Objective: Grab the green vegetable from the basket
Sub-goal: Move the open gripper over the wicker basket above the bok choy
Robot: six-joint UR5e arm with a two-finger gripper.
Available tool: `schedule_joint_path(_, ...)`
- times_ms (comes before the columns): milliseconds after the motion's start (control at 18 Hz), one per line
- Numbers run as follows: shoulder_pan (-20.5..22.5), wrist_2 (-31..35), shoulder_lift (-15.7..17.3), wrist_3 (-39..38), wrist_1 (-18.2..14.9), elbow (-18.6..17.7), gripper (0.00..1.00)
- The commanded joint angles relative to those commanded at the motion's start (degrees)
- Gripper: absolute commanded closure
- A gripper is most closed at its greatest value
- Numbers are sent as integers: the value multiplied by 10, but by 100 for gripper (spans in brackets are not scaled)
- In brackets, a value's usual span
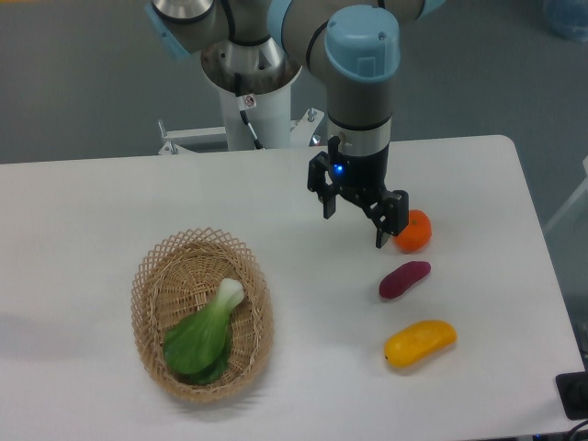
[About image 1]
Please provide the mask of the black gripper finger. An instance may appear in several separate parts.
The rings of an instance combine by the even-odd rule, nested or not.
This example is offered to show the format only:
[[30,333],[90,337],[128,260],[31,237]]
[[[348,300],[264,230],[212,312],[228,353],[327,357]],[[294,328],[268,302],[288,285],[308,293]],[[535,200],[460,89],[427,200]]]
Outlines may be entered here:
[[373,222],[378,249],[381,249],[392,236],[402,233],[408,226],[409,195],[404,190],[363,188],[353,197],[353,201]]
[[309,161],[307,188],[317,195],[322,203],[322,215],[330,219],[336,211],[336,196],[338,186],[328,183],[329,158],[326,152],[319,152]]

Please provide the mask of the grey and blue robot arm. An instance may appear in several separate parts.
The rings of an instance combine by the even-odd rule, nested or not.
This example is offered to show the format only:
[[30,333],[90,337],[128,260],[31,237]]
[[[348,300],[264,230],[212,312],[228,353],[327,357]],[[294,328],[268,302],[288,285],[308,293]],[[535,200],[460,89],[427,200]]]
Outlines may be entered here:
[[406,192],[385,185],[400,26],[436,8],[435,1],[150,1],[145,11],[175,57],[199,56],[233,151],[290,146],[290,86],[301,72],[319,80],[328,142],[310,161],[308,189],[325,217],[339,198],[361,208],[382,246],[409,219]]

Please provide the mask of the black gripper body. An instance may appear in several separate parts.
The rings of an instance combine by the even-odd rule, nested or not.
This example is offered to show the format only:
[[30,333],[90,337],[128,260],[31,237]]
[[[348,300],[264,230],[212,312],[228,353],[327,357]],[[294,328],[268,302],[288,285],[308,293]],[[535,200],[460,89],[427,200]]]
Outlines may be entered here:
[[366,156],[344,154],[339,150],[341,139],[333,136],[328,141],[328,175],[334,191],[356,205],[374,205],[386,190],[389,148]]

